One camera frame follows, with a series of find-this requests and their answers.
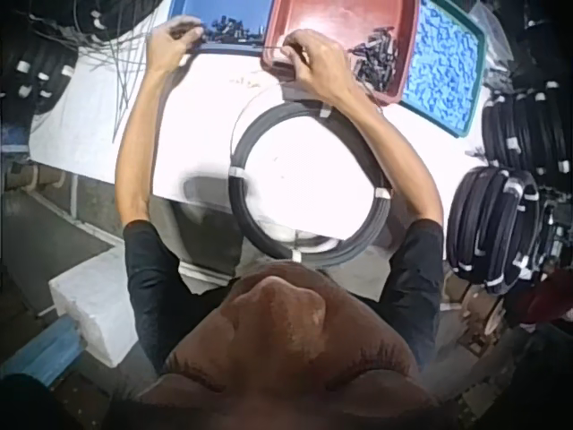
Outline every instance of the hand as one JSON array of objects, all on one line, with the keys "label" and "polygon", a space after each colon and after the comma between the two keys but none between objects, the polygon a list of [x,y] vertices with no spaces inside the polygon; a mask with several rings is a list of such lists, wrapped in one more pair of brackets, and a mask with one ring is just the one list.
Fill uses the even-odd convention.
[{"label": "hand", "polygon": [[337,107],[361,92],[344,48],[318,31],[292,32],[281,52],[293,64],[296,81],[322,101]]},{"label": "hand", "polygon": [[147,70],[167,75],[181,62],[183,55],[203,34],[201,20],[192,16],[177,16],[159,25],[147,40]]}]

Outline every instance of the left hand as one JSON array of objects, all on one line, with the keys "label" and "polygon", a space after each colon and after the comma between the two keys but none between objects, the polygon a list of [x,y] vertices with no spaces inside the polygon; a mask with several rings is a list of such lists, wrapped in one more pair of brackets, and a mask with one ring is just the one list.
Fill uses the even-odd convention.
[{"label": "left hand", "polygon": [[177,16],[153,29],[147,40],[148,73],[172,73],[202,35],[201,20],[188,15]]}]

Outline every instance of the person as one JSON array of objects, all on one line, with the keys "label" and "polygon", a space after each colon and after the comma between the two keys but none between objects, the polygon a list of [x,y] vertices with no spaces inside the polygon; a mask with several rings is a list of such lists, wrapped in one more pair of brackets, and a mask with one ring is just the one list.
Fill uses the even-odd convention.
[{"label": "person", "polygon": [[380,301],[355,297],[295,262],[267,263],[202,295],[183,283],[148,208],[162,95],[200,40],[199,24],[181,16],[150,34],[147,70],[117,158],[128,290],[158,379],[132,398],[112,400],[103,428],[455,427],[452,411],[415,381],[432,359],[440,309],[436,185],[356,83],[345,51],[324,35],[297,30],[286,37],[282,52],[296,81],[355,124],[415,217],[390,260]]}]

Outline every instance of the blue object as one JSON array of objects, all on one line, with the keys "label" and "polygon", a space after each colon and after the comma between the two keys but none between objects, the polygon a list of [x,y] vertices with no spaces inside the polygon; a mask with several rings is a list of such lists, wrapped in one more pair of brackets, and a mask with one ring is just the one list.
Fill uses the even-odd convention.
[{"label": "blue object", "polygon": [[242,21],[249,37],[236,42],[208,41],[199,47],[199,51],[231,51],[239,54],[259,56],[264,44],[265,32],[269,25],[273,0],[172,0],[169,17],[193,15],[200,18],[206,26],[206,33],[217,31],[215,22],[221,23],[223,16]]},{"label": "blue object", "polygon": [[48,387],[82,351],[75,323],[64,315],[0,366],[0,379],[28,374]]},{"label": "blue object", "polygon": [[469,133],[483,78],[483,31],[448,0],[422,0],[401,103],[456,137]]}]

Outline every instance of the white table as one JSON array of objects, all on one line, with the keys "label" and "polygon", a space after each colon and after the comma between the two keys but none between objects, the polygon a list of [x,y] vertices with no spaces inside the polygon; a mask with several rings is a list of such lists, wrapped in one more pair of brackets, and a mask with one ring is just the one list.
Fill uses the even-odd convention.
[{"label": "white table", "polygon": [[[169,1],[164,1],[135,33],[165,21],[168,8]],[[121,56],[136,61],[142,41],[139,53]],[[56,108],[32,126],[30,157],[113,184],[128,114],[114,139],[117,73],[114,65],[94,67],[97,64],[93,57],[80,57]],[[133,92],[129,108],[142,75],[127,74],[127,87]],[[167,100],[153,193],[229,211],[227,189],[220,185],[227,180],[232,135],[236,143],[256,116],[282,103],[282,90],[277,79],[261,69],[259,58],[199,55]],[[483,89],[471,132],[464,139],[404,107],[384,109],[432,173],[446,214],[463,175],[482,164],[465,152],[482,145],[481,111],[488,95]],[[288,97],[308,96],[289,91]],[[292,229],[346,238],[362,224],[372,203],[372,186],[344,145],[309,118],[269,131],[253,150],[247,174],[252,187],[249,205],[256,216]]]}]

